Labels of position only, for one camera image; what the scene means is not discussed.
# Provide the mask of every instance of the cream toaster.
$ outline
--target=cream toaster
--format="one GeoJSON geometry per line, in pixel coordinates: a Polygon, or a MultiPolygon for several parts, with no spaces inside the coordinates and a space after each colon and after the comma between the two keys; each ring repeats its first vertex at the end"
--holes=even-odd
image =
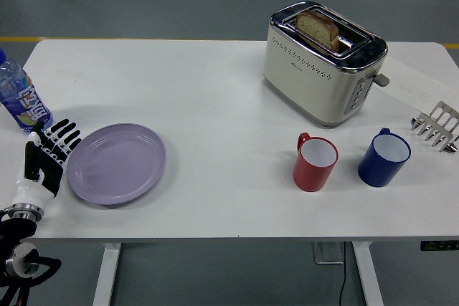
{"type": "Polygon", "coordinates": [[[379,74],[386,55],[383,39],[318,3],[303,1],[271,16],[264,76],[307,115],[333,127],[363,106],[373,82],[389,83],[379,74]],[[337,52],[296,29],[303,10],[333,20],[339,30],[337,52]]]}

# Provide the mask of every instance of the white table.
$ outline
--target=white table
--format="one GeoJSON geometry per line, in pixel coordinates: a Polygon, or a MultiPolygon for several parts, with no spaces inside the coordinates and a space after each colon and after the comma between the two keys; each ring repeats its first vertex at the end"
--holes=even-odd
{"type": "MultiPolygon", "coordinates": [[[[113,123],[155,130],[167,149],[160,181],[124,206],[82,201],[67,179],[38,223],[34,240],[107,244],[95,304],[108,303],[119,244],[199,238],[353,241],[369,305],[382,303],[368,245],[387,239],[459,239],[459,154],[439,153],[416,132],[419,115],[373,89],[363,108],[323,129],[279,97],[263,79],[266,42],[49,40],[25,70],[56,120],[82,136],[113,123]],[[412,157],[385,188],[356,172],[382,127],[404,137],[412,157]],[[339,161],[325,187],[306,193],[292,171],[298,134],[333,141],[339,161]]],[[[389,44],[398,62],[457,84],[459,70],[439,44],[389,44]]],[[[7,206],[26,136],[0,108],[0,186],[7,206]]]]}

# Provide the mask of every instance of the plastic bottle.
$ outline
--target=plastic bottle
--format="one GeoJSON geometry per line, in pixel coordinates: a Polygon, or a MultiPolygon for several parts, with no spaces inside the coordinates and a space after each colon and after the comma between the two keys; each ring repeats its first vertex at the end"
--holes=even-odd
{"type": "Polygon", "coordinates": [[[52,113],[38,97],[29,76],[17,62],[7,58],[1,48],[0,102],[25,132],[30,132],[39,121],[45,129],[52,125],[52,113]]]}

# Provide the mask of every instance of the bread slice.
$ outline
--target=bread slice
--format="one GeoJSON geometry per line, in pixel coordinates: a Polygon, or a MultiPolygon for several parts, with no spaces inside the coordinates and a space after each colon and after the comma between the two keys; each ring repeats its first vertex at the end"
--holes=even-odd
{"type": "Polygon", "coordinates": [[[296,17],[295,27],[331,51],[338,51],[338,27],[324,14],[311,10],[302,11],[296,17]]]}

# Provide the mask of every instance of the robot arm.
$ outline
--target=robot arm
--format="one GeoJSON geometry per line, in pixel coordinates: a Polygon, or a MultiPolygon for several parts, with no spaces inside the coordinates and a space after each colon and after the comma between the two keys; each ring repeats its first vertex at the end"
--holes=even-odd
{"type": "Polygon", "coordinates": [[[41,257],[35,245],[21,240],[35,234],[46,203],[59,191],[62,164],[81,141],[80,131],[73,131],[75,127],[68,119],[44,132],[38,125],[27,138],[16,196],[9,207],[0,211],[0,287],[9,287],[0,306],[9,306],[17,290],[16,305],[25,306],[30,288],[49,279],[60,268],[60,260],[41,257]],[[10,219],[2,221],[6,215],[10,219]],[[49,268],[33,278],[40,265],[49,268]]]}

